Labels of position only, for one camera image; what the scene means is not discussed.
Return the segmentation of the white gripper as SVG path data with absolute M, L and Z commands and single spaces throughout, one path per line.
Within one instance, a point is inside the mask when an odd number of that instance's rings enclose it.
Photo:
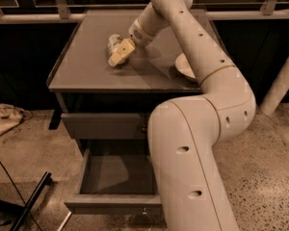
M 140 25 L 139 19 L 136 19 L 128 29 L 129 37 L 122 40 L 117 50 L 112 56 L 109 56 L 108 64 L 115 67 L 119 64 L 124 64 L 126 60 L 138 47 L 147 47 L 153 40 L 154 36 L 148 34 Z

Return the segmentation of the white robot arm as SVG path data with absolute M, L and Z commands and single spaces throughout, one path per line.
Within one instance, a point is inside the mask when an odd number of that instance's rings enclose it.
M 168 231 L 239 231 L 213 155 L 214 144 L 245 131 L 255 114 L 249 83 L 190 12 L 193 0 L 150 0 L 112 48 L 109 65 L 171 27 L 201 93 L 151 113 L 147 138 Z

